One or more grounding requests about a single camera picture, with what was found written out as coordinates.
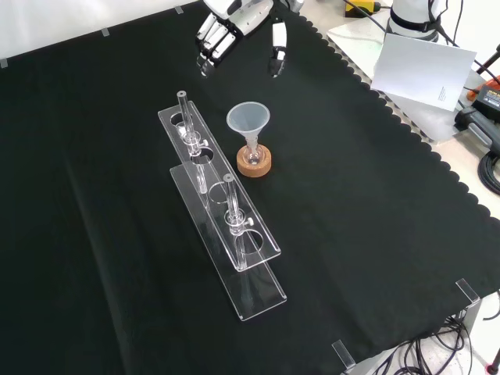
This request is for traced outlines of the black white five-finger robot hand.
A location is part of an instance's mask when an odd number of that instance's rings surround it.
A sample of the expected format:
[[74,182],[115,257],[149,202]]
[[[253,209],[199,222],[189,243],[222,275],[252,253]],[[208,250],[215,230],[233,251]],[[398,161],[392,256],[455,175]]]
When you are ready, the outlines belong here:
[[272,0],[205,1],[210,10],[195,37],[199,54],[197,66],[209,77],[237,43],[271,19],[272,50],[268,65],[271,77],[281,75],[287,58],[287,29],[274,14]]

